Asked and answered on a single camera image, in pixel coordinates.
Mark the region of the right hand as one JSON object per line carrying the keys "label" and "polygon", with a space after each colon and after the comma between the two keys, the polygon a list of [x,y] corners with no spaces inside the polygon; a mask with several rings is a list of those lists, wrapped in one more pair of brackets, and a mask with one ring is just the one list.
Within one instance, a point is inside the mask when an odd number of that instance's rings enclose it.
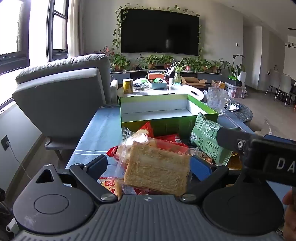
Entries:
{"label": "right hand", "polygon": [[294,201],[295,198],[293,197],[293,192],[292,190],[289,190],[282,200],[283,204],[287,205],[287,209],[285,211],[285,224],[282,230],[285,240],[296,240],[296,213]]}

